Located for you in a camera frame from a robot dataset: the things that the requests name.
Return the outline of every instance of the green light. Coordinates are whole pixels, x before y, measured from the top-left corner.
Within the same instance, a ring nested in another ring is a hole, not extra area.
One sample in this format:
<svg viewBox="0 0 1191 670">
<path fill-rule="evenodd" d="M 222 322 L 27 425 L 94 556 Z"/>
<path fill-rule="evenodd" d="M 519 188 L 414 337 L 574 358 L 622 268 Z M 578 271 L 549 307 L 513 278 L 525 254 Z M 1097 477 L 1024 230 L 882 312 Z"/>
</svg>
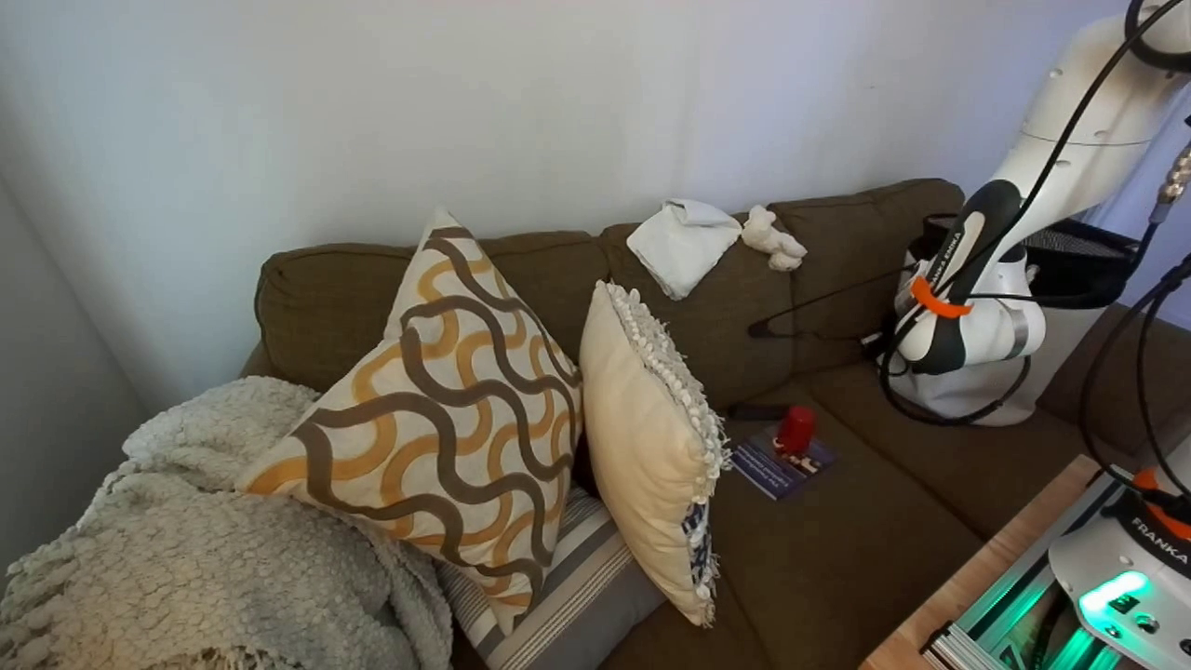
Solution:
<svg viewBox="0 0 1191 670">
<path fill-rule="evenodd" d="M 1087 617 L 1097 617 L 1097 616 L 1107 610 L 1112 601 L 1131 595 L 1131 592 L 1141 592 L 1145 586 L 1148 586 L 1148 581 L 1145 581 L 1141 574 L 1135 574 L 1135 570 L 1116 574 L 1112 581 L 1084 592 L 1079 610 L 1084 610 Z"/>
</svg>

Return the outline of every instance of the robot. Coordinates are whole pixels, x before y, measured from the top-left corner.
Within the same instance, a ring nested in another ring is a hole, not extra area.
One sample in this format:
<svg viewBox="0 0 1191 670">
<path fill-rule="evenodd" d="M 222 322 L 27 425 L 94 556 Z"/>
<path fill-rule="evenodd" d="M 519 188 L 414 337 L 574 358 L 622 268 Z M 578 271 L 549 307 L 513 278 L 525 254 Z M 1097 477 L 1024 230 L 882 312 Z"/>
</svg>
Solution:
<svg viewBox="0 0 1191 670">
<path fill-rule="evenodd" d="M 913 257 L 882 358 L 899 410 L 942 425 L 1025 414 L 992 404 L 1012 398 L 1044 343 L 1024 244 L 1120 192 L 1185 81 L 1185 49 L 1191 3 L 1178 0 L 1128 0 L 1125 19 L 1075 34 L 996 177 L 967 197 L 931 257 Z M 1183 180 L 1191 156 L 1172 163 L 1157 200 L 1172 204 Z M 1191 441 L 1157 462 L 1140 472 L 1101 462 L 1128 496 L 1060 535 L 1049 570 L 1087 633 L 1140 668 L 1185 668 L 1191 492 L 1178 479 L 1191 479 Z"/>
</svg>

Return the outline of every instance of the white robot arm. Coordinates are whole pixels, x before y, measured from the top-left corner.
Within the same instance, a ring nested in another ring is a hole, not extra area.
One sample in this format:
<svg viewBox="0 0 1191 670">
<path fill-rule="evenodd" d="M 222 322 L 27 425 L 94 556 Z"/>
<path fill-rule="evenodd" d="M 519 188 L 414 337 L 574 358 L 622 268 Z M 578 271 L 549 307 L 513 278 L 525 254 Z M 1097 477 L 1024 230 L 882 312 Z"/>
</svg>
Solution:
<svg viewBox="0 0 1191 670">
<path fill-rule="evenodd" d="M 1191 49 L 1191 3 L 1131 0 L 1131 10 L 1148 23 L 1148 53 Z M 1135 49 L 1120 53 L 1120 43 L 1120 15 L 1075 34 L 992 184 L 967 200 L 942 254 L 915 268 L 898 326 L 898 355 L 913 374 L 936 378 L 1040 348 L 1044 322 L 1034 301 L 978 293 L 1030 293 L 1019 244 L 1107 200 L 1185 81 Z"/>
</svg>

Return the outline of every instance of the couch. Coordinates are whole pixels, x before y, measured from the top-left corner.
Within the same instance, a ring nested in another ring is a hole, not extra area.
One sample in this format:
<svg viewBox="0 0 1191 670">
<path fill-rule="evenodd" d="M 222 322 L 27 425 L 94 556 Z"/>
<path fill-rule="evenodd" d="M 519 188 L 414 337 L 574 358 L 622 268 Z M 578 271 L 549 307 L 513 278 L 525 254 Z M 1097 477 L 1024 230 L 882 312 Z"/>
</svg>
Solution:
<svg viewBox="0 0 1191 670">
<path fill-rule="evenodd" d="M 671 301 L 626 250 L 633 224 L 600 235 L 544 230 L 486 239 L 485 250 L 549 337 L 578 355 L 596 278 L 636 288 L 671 329 L 715 410 L 812 406 L 832 467 L 796 496 L 770 504 L 735 472 L 715 496 L 721 560 L 719 622 L 692 628 L 657 606 L 602 668 L 857 668 L 972 551 L 978 551 L 1079 451 L 1075 398 L 1107 309 L 1044 386 L 1030 421 L 1012 427 L 936 427 L 889 410 L 859 337 L 889 312 L 899 250 L 921 218 L 960 209 L 942 180 L 864 193 L 770 204 L 812 257 L 781 277 L 733 246 L 715 271 Z M 269 257 L 255 282 L 260 348 L 245 374 L 324 393 L 377 339 L 414 250 L 316 246 Z M 772 318 L 770 339 L 746 326 Z M 1154 329 L 1154 416 L 1177 443 L 1191 406 L 1177 378 L 1191 339 Z M 1128 360 L 1112 358 L 1094 393 L 1094 435 L 1116 457 L 1140 453 Z M 481 668 L 456 646 L 456 668 Z"/>
</svg>

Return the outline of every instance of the knit blanket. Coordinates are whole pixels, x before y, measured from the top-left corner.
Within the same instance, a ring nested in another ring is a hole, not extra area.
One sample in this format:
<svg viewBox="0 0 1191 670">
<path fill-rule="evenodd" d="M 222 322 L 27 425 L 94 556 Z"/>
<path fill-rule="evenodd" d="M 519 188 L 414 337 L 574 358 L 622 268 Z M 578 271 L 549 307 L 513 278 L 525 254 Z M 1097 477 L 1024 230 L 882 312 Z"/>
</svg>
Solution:
<svg viewBox="0 0 1191 670">
<path fill-rule="evenodd" d="M 0 668 L 449 668 L 422 556 L 235 492 L 308 404 L 248 378 L 145 421 L 88 510 L 6 570 Z"/>
</svg>

